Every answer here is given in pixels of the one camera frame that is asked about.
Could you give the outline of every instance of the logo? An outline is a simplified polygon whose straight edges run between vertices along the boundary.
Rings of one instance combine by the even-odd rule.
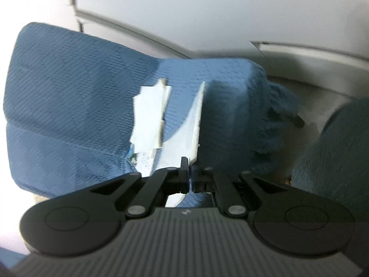
[[[190,213],[191,213],[191,211],[189,209],[186,209],[185,211],[182,211],[182,214],[184,214],[185,216],[187,216]]]

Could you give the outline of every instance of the white paper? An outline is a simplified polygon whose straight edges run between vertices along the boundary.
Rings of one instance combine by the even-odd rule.
[[[183,124],[170,139],[163,143],[158,165],[156,166],[157,170],[169,166],[180,167],[181,157],[187,157],[190,163],[196,161],[204,89],[205,82],[200,85],[199,91]],[[165,207],[177,206],[184,197],[185,195],[182,193],[170,195]]]
[[[159,79],[154,86],[141,86],[140,93],[133,97],[134,126],[130,142],[134,153],[161,148],[163,115],[172,87]]]
[[[151,175],[152,167],[154,166],[156,150],[148,150],[137,153],[136,155],[136,170],[140,172],[142,177],[149,177]]]

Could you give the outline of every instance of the blue cloth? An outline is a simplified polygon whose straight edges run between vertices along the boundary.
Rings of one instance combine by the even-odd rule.
[[[337,201],[369,222],[369,99],[346,104],[298,160],[292,186]]]
[[[126,161],[132,98],[166,78],[172,86],[164,141],[207,82],[199,162],[264,174],[282,148],[284,116],[297,115],[287,89],[247,59],[157,59],[103,39],[31,23],[18,36],[4,111],[10,169],[23,189],[55,197],[132,171]]]
[[[0,247],[0,262],[7,268],[17,265],[26,255]]]

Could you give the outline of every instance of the folded blue fabric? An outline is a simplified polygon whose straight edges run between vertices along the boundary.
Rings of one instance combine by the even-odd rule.
[[[357,222],[369,222],[368,112],[368,98],[341,107],[292,172],[292,186],[341,203]]]
[[[7,77],[4,111],[12,177],[47,197],[131,172],[125,156],[132,98],[166,78],[172,86],[164,141],[185,120],[206,81],[199,162],[229,174],[265,174],[283,146],[284,116],[297,100],[247,59],[157,59],[83,33],[46,24],[24,27]]]

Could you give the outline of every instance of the white cabinet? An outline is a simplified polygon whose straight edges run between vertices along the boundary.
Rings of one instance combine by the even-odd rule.
[[[350,96],[369,93],[369,62],[343,54],[282,45],[258,46],[269,75],[281,76]]]
[[[99,38],[110,40],[111,42],[119,43],[149,56],[157,58],[177,57],[175,54],[155,47],[144,40],[135,38],[134,36],[97,24],[95,22],[84,20],[83,32]]]
[[[248,57],[270,72],[251,42],[369,59],[369,0],[76,0],[76,9],[188,57]]]

